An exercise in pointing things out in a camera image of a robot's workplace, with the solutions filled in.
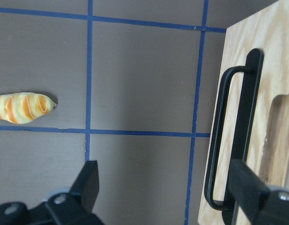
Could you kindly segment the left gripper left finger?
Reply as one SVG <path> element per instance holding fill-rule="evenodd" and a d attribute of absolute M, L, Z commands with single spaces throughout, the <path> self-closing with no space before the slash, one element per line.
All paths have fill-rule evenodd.
<path fill-rule="evenodd" d="M 87 161 L 67 192 L 28 209 L 22 202 L 0 205 L 0 225 L 102 225 L 92 213 L 99 193 L 97 161 Z"/>

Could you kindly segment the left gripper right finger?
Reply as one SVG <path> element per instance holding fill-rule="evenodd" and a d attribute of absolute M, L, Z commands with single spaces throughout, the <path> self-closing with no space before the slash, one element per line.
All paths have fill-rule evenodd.
<path fill-rule="evenodd" d="M 240 159 L 229 173 L 229 191 L 252 225 L 289 225 L 289 190 L 266 185 Z"/>

